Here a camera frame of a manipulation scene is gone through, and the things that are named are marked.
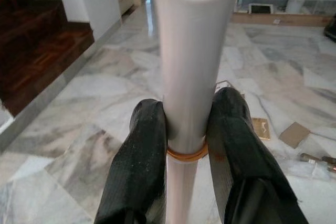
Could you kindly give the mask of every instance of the marble floor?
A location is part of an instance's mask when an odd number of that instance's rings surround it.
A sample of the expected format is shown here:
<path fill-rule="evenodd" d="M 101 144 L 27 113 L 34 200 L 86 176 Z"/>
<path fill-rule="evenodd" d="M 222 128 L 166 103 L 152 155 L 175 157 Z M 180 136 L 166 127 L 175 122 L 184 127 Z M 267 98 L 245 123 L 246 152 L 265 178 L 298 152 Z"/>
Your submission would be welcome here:
<path fill-rule="evenodd" d="M 229 24 L 218 81 L 268 119 L 263 141 L 309 223 L 334 223 L 336 176 L 302 152 L 336 157 L 336 44 L 322 28 Z M 0 223 L 93 223 L 110 163 L 135 105 L 162 98 L 153 6 L 138 8 L 0 156 Z M 279 140 L 293 122 L 311 131 L 296 149 Z M 189 223 L 220 223 L 208 157 L 199 161 Z"/>

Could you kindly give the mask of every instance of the metal rod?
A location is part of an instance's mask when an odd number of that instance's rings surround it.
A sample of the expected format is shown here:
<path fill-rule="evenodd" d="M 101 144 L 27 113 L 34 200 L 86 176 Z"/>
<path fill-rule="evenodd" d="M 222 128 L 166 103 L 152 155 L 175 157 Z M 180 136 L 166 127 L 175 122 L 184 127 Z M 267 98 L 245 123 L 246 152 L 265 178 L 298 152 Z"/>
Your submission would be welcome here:
<path fill-rule="evenodd" d="M 235 0 L 155 0 L 169 147 L 201 149 Z"/>

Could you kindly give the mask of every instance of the baseboard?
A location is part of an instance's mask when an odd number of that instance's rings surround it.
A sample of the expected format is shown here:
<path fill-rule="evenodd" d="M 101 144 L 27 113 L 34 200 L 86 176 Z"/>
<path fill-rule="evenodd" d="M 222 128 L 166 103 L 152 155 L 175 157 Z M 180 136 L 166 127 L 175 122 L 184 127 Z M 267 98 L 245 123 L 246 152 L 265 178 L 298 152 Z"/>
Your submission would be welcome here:
<path fill-rule="evenodd" d="M 121 21 L 113 24 L 103 36 L 95 41 L 81 54 L 59 77 L 46 87 L 32 102 L 27 105 L 13 120 L 2 126 L 0 133 L 0 153 L 5 151 L 12 141 L 28 127 L 31 122 L 45 109 L 49 103 L 67 86 L 87 61 L 102 45 L 119 29 Z"/>

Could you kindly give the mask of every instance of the white marble tile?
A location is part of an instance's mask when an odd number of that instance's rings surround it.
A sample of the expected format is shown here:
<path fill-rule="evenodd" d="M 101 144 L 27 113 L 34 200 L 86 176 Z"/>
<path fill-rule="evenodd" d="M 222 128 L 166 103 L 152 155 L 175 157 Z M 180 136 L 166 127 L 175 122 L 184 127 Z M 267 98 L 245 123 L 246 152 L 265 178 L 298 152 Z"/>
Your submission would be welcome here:
<path fill-rule="evenodd" d="M 0 134 L 0 152 L 5 151 L 13 142 L 13 139 L 20 135 L 23 129 L 25 129 L 40 112 L 40 108 L 34 101 L 28 104 Z"/>
<path fill-rule="evenodd" d="M 269 63 L 257 46 L 239 47 L 239 52 L 243 57 L 245 68 Z"/>
<path fill-rule="evenodd" d="M 336 121 L 336 106 L 306 87 L 295 87 L 265 95 L 298 123 L 313 129 Z"/>
<path fill-rule="evenodd" d="M 217 82 L 221 81 L 229 81 L 234 86 L 234 88 L 239 91 L 242 90 L 235 73 L 232 71 L 227 62 L 221 63 L 219 66 Z"/>
<path fill-rule="evenodd" d="M 54 100 L 9 146 L 13 152 L 57 157 L 76 139 L 99 98 Z"/>
<path fill-rule="evenodd" d="M 331 173 L 327 170 L 327 164 L 325 162 L 311 164 L 308 162 L 288 159 L 286 162 L 280 163 L 280 167 L 286 176 L 297 176 L 310 180 L 335 182 L 334 180 L 331 180 Z"/>
<path fill-rule="evenodd" d="M 266 119 L 269 116 L 269 112 L 266 110 L 263 103 L 261 102 L 261 96 L 247 90 L 244 90 L 244 96 L 252 118 Z"/>
<path fill-rule="evenodd" d="M 336 57 L 329 54 L 318 54 L 313 64 L 302 63 L 311 71 L 318 74 L 327 81 L 336 84 Z"/>
<path fill-rule="evenodd" d="M 329 54 L 336 57 L 336 43 L 330 39 L 323 40 L 318 43 L 320 52 L 323 54 Z"/>
<path fill-rule="evenodd" d="M 303 86 L 302 76 L 285 62 L 254 66 L 249 73 L 265 94 Z"/>
<path fill-rule="evenodd" d="M 18 171 L 27 160 L 27 154 L 5 152 L 0 156 L 0 188 Z"/>
<path fill-rule="evenodd" d="M 89 124 L 69 150 L 46 170 L 94 218 L 112 159 L 120 146 L 121 141 Z"/>
<path fill-rule="evenodd" d="M 295 37 L 312 38 L 315 41 L 326 40 L 326 37 L 323 35 L 323 27 L 273 26 L 262 24 L 242 24 L 242 26 L 250 38 L 267 34 L 269 36 L 290 35 Z"/>
<path fill-rule="evenodd" d="M 323 142 L 314 134 L 309 134 L 297 148 L 298 153 L 308 153 L 319 158 L 328 156 L 328 149 L 323 146 Z"/>
<path fill-rule="evenodd" d="M 244 59 L 237 47 L 224 47 L 224 54 L 232 69 L 242 69 Z"/>
<path fill-rule="evenodd" d="M 258 83 L 252 78 L 241 78 L 239 79 L 239 83 L 244 93 L 247 91 L 256 95 L 262 95 L 264 93 Z"/>
<path fill-rule="evenodd" d="M 54 158 L 48 157 L 28 156 L 26 161 L 20 166 L 20 168 L 9 179 L 9 181 L 24 178 L 31 174 L 37 173 L 43 170 L 44 167 L 49 165 L 54 160 Z"/>
<path fill-rule="evenodd" d="M 317 127 L 311 130 L 313 133 L 324 136 L 329 139 L 336 139 L 336 127 Z"/>
<path fill-rule="evenodd" d="M 130 57 L 138 67 L 146 70 L 155 69 L 161 64 L 160 57 L 148 52 L 133 50 L 130 52 Z"/>
<path fill-rule="evenodd" d="M 0 189 L 0 223 L 92 224 L 92 219 L 46 171 Z"/>
<path fill-rule="evenodd" d="M 126 50 L 102 48 L 81 70 L 80 75 L 107 73 L 126 76 L 136 69 L 136 65 Z"/>
<path fill-rule="evenodd" d="M 152 19 L 153 22 L 148 22 L 146 14 L 145 7 L 137 9 L 106 44 L 118 44 L 135 50 L 157 52 L 159 49 L 159 37 L 154 21 L 155 15 L 152 16 L 154 17 Z"/>
<path fill-rule="evenodd" d="M 146 90 L 155 95 L 156 99 L 163 100 L 163 79 L 161 68 L 157 67 L 146 71 L 142 73 L 141 76 L 144 79 L 143 87 L 146 87 Z"/>
<path fill-rule="evenodd" d="M 314 134 L 311 134 L 310 137 L 313 138 L 315 142 L 318 143 L 324 150 L 323 153 L 319 154 L 319 157 L 322 157 L 322 156 L 336 157 L 335 135 L 333 136 L 332 140 L 322 137 L 322 136 L 317 136 Z"/>
<path fill-rule="evenodd" d="M 220 219 L 219 213 L 218 213 L 217 202 L 216 202 L 216 199 L 214 199 L 213 203 L 212 203 L 210 214 L 209 214 L 208 218 L 206 219 L 205 223 L 207 223 L 207 224 L 222 224 L 222 222 L 220 220 L 221 219 Z"/>
<path fill-rule="evenodd" d="M 88 74 L 75 77 L 58 98 L 111 97 L 126 94 L 134 88 L 136 86 L 125 78 L 106 73 Z"/>
<path fill-rule="evenodd" d="M 336 83 L 325 80 L 307 68 L 303 69 L 303 79 L 307 87 L 336 90 Z"/>
<path fill-rule="evenodd" d="M 260 46 L 271 46 L 277 49 L 291 49 L 294 51 L 318 52 L 318 44 L 310 37 L 294 36 L 287 32 L 287 34 L 275 34 L 269 29 L 261 29 L 258 33 L 250 34 L 250 40 Z"/>
<path fill-rule="evenodd" d="M 287 176 L 299 206 L 310 224 L 333 224 L 336 183 Z"/>
<path fill-rule="evenodd" d="M 225 45 L 232 47 L 246 47 L 251 46 L 251 41 L 246 35 L 241 24 L 228 24 L 225 37 Z"/>
<path fill-rule="evenodd" d="M 260 98 L 260 103 L 265 111 L 267 111 L 267 115 L 277 136 L 280 136 L 280 134 L 294 122 L 294 120 L 290 118 L 285 111 L 280 109 L 272 101 Z"/>
<path fill-rule="evenodd" d="M 104 99 L 90 122 L 123 142 L 129 134 L 129 123 L 135 106 L 141 100 L 149 98 L 156 97 L 144 92 L 130 93 L 115 101 Z"/>

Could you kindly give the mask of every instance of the wooden board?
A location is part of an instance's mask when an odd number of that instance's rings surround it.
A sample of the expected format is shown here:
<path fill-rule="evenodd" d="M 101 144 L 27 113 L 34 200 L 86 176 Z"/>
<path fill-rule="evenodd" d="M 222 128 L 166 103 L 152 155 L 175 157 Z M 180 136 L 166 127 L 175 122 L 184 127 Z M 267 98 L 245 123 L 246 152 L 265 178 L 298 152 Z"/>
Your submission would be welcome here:
<path fill-rule="evenodd" d="M 325 27 L 332 16 L 304 14 L 248 14 L 233 13 L 231 22 L 279 26 L 321 26 Z"/>

